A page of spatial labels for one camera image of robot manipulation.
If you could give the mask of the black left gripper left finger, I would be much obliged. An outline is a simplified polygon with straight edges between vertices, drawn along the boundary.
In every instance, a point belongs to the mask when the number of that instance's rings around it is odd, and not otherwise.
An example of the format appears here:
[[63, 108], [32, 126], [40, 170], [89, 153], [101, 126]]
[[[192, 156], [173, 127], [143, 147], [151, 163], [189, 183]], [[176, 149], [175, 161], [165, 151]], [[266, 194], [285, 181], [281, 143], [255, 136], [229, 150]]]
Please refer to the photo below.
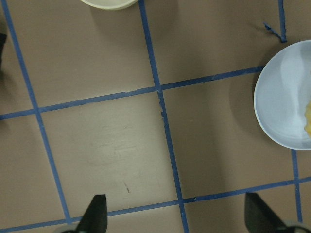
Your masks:
[[106, 195], [95, 195], [82, 216], [75, 233], [105, 233], [108, 226]]

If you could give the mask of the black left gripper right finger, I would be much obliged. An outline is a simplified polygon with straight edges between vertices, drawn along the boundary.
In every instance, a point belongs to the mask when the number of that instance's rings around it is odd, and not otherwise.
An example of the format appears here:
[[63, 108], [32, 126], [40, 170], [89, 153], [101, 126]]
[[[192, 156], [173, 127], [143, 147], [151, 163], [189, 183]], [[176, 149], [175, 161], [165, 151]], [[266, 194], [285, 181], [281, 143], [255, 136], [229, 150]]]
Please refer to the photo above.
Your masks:
[[249, 233], [293, 233], [257, 193], [246, 193], [244, 222]]

